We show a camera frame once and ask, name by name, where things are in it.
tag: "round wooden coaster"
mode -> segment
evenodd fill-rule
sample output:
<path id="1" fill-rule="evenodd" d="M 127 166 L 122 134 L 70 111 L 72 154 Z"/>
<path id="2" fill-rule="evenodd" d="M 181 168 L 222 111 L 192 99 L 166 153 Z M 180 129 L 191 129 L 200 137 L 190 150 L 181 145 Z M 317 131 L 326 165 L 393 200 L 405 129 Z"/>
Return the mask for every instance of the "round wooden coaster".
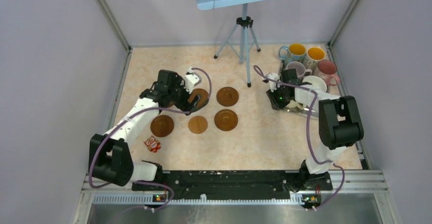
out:
<path id="1" fill-rule="evenodd" d="M 236 89 L 231 87 L 221 88 L 216 94 L 218 103 L 225 107 L 231 107 L 238 101 L 238 92 Z"/>
<path id="2" fill-rule="evenodd" d="M 201 88 L 195 88 L 192 91 L 192 94 L 187 101 L 189 103 L 192 103 L 193 99 L 196 97 L 197 94 L 201 95 L 201 100 L 198 102 L 198 105 L 197 105 L 198 108 L 200 108 L 202 106 L 202 104 L 205 102 L 205 100 L 208 98 L 208 92 L 206 90 L 201 89 Z"/>
<path id="3" fill-rule="evenodd" d="M 165 137 L 171 134 L 174 129 L 174 121 L 169 116 L 158 116 L 153 119 L 150 130 L 157 137 Z"/>
<path id="4" fill-rule="evenodd" d="M 195 116 L 189 121 L 189 130 L 195 134 L 201 134 L 207 130 L 207 120 L 202 116 Z"/>
<path id="5" fill-rule="evenodd" d="M 230 131 L 237 126 L 237 114 L 230 109 L 223 109 L 214 116 L 216 127 L 222 131 Z"/>

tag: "blue mug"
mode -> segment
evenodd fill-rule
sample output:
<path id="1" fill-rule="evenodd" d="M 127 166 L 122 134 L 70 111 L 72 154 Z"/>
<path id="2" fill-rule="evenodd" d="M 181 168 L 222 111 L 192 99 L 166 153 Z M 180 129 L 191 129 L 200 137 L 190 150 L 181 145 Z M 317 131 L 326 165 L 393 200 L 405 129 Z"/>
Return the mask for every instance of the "blue mug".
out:
<path id="1" fill-rule="evenodd" d="M 286 55 L 281 55 L 281 51 L 283 49 L 286 50 Z M 306 48 L 299 43 L 291 44 L 289 47 L 282 46 L 281 48 L 279 48 L 279 58 L 285 62 L 298 61 L 301 63 L 305 56 Z"/>

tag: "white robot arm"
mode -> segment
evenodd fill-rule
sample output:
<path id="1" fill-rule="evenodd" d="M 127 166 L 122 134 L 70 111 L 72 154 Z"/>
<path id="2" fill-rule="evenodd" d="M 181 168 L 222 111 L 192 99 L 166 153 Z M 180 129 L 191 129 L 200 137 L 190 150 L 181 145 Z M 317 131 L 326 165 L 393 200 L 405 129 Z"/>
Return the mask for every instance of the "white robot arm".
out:
<path id="1" fill-rule="evenodd" d="M 282 86 L 274 81 L 293 85 Z M 310 179 L 319 179 L 328 174 L 332 162 L 347 148 L 363 138 L 363 126 L 358 112 L 356 100 L 352 96 L 340 97 L 321 91 L 309 83 L 301 82 L 294 69 L 284 70 L 281 75 L 270 73 L 264 79 L 269 82 L 270 89 L 266 92 L 272 108 L 284 109 L 291 101 L 309 105 L 317 93 L 316 101 L 311 109 L 319 114 L 319 136 L 321 143 L 301 166 L 300 175 L 303 184 Z"/>
<path id="2" fill-rule="evenodd" d="M 200 108 L 197 107 L 201 99 L 199 95 L 192 102 L 188 102 L 192 90 L 200 83 L 201 77 L 192 69 L 188 70 L 185 79 L 173 71 L 160 70 L 152 88 L 141 93 L 127 115 L 104 135 L 95 134 L 90 140 L 89 171 L 97 149 L 106 140 L 102 150 L 96 155 L 93 177 L 119 186 L 124 186 L 130 180 L 153 181 L 157 166 L 146 161 L 133 162 L 129 151 L 130 144 L 135 142 L 144 127 L 160 113 L 157 108 L 175 105 L 189 115 L 205 106 L 207 101 Z"/>

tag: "white wall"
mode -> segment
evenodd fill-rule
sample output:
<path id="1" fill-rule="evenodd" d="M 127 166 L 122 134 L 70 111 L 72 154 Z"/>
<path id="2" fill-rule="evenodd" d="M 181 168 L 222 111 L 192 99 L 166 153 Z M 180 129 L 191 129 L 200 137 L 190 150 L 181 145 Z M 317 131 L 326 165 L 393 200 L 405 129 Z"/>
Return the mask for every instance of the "white wall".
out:
<path id="1" fill-rule="evenodd" d="M 241 6 L 202 11 L 195 0 L 106 1 L 135 46 L 220 43 L 241 17 Z M 260 42 L 327 42 L 351 1 L 268 0 L 249 4 L 248 14 Z"/>
<path id="2" fill-rule="evenodd" d="M 334 48 L 403 223 L 432 219 L 431 21 L 432 0 L 361 0 Z"/>
<path id="3" fill-rule="evenodd" d="M 70 223 L 125 51 L 96 0 L 0 0 L 0 223 Z"/>

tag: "beige floor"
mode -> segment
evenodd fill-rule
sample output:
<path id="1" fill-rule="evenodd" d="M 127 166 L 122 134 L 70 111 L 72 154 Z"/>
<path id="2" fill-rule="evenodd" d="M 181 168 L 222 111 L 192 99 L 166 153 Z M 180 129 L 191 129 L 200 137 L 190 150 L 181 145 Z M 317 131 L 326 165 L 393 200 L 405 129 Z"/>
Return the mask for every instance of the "beige floor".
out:
<path id="1" fill-rule="evenodd" d="M 161 149 L 150 152 L 144 141 L 151 136 L 148 125 L 132 146 L 134 160 L 160 163 L 164 170 L 288 170 L 298 169 L 309 157 L 306 143 L 306 118 L 283 111 L 275 111 L 265 94 L 268 85 L 261 82 L 252 65 L 257 64 L 265 74 L 277 72 L 280 45 L 264 45 L 261 52 L 252 49 L 252 87 L 246 86 L 246 64 L 229 48 L 217 60 L 216 46 L 134 48 L 121 95 L 116 123 L 130 110 L 139 94 L 157 79 L 160 69 L 184 75 L 188 67 L 206 70 L 213 84 L 209 104 L 192 116 L 201 115 L 208 121 L 203 134 L 193 134 L 187 124 L 192 116 L 163 112 L 174 120 L 174 131 L 158 138 Z M 208 90 L 202 75 L 200 88 Z M 237 127 L 223 132 L 214 125 L 214 115 L 225 107 L 216 101 L 217 91 L 225 86 L 238 90 L 239 101 L 229 109 L 238 115 Z M 311 122 L 313 145 L 319 143 L 318 121 Z M 350 147 L 336 161 L 346 169 L 361 169 L 355 147 Z"/>

